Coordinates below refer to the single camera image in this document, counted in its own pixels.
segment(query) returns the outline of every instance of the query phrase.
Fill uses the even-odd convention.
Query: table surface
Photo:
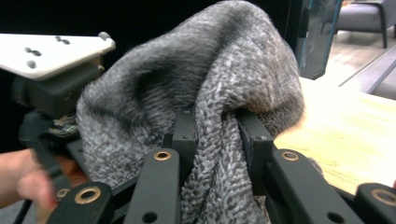
[[[396,101],[301,78],[305,112],[275,140],[318,161],[326,180],[351,194],[359,184],[393,186]]]

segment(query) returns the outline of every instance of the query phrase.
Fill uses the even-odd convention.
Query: gray knit sweater
[[[268,16],[219,2],[138,46],[83,92],[78,125],[94,181],[139,174],[181,108],[195,105],[197,154],[181,190],[182,223],[263,223],[234,111],[256,113],[273,136],[304,110],[296,60]]]

